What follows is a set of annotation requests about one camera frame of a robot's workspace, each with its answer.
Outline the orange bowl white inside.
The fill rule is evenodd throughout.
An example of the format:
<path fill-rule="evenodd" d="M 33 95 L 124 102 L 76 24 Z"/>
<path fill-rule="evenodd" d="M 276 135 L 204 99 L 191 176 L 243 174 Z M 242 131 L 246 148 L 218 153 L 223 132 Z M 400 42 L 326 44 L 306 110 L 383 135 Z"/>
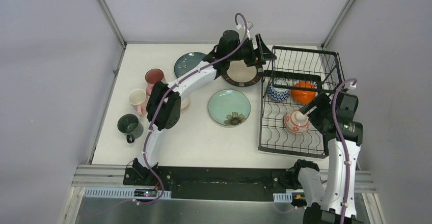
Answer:
<path fill-rule="evenodd" d="M 307 81 L 300 81 L 294 85 L 297 88 L 310 88 L 314 89 L 315 86 Z M 300 103 L 300 104 L 308 104 L 310 103 L 315 97 L 316 92 L 315 91 L 307 91 L 307 90 L 298 90 L 298 89 L 292 89 L 291 90 L 291 96 L 293 99 Z"/>

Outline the orange floral pattern bowl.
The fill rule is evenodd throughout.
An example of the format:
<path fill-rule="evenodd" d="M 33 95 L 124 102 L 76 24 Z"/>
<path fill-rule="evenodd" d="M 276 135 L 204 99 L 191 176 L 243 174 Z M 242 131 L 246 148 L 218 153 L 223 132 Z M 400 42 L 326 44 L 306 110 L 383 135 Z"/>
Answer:
<path fill-rule="evenodd" d="M 292 110 L 284 116 L 284 126 L 290 132 L 295 134 L 303 134 L 309 130 L 310 121 L 307 115 L 299 110 Z"/>

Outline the black wire dish rack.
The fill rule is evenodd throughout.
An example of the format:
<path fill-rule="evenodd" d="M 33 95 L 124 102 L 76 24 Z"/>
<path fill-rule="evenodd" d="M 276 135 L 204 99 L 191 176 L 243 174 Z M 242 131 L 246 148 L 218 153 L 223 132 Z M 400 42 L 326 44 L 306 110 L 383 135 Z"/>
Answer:
<path fill-rule="evenodd" d="M 323 159 L 327 157 L 327 147 L 321 133 L 313 126 L 303 134 L 290 132 L 284 126 L 284 116 L 303 107 L 291 96 L 292 89 L 323 92 L 327 95 L 344 79 L 340 56 L 337 52 L 298 47 L 273 46 L 277 59 L 264 65 L 261 79 L 260 136 L 258 149 L 263 152 L 295 155 Z M 267 95 L 271 81 L 281 79 L 287 86 L 276 88 L 290 89 L 287 100 L 276 102 Z M 297 88 L 300 81 L 312 83 L 315 88 Z"/>

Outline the plain white bowl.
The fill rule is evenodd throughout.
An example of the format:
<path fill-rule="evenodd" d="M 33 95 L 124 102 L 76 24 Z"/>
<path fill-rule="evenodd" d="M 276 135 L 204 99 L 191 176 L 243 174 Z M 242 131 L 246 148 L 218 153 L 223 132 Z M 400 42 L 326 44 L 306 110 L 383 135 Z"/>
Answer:
<path fill-rule="evenodd" d="M 188 105 L 190 104 L 190 102 L 191 102 L 191 98 L 189 96 L 183 98 L 181 105 L 180 105 L 180 109 L 185 110 L 188 107 Z"/>

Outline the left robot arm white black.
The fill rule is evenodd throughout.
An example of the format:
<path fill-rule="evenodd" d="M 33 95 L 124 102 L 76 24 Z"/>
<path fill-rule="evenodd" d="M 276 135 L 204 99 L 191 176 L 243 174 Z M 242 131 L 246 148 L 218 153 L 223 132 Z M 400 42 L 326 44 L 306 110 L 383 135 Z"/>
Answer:
<path fill-rule="evenodd" d="M 142 185 L 150 185 L 158 178 L 154 167 L 159 162 L 161 143 L 158 137 L 174 127 L 180 119 L 180 104 L 194 90 L 216 80 L 229 69 L 230 62 L 243 61 L 246 66 L 260 66 L 276 59 L 276 55 L 264 44 L 261 36 L 255 36 L 254 44 L 248 36 L 242 39 L 235 31 L 225 31 L 219 43 L 191 71 L 169 83 L 158 81 L 147 104 L 148 131 L 143 149 L 133 160 L 136 179 Z"/>

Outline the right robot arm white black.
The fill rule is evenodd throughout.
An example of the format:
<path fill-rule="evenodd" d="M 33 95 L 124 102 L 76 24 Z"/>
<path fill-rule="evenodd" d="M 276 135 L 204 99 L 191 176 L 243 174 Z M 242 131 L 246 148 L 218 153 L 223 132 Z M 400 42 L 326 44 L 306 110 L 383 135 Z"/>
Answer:
<path fill-rule="evenodd" d="M 312 161 L 298 160 L 289 174 L 290 184 L 302 188 L 306 197 L 303 223 L 360 223 L 354 186 L 364 128 L 354 121 L 358 103 L 357 96 L 346 92 L 334 98 L 319 93 L 300 109 L 322 134 L 329 156 L 326 186 Z"/>

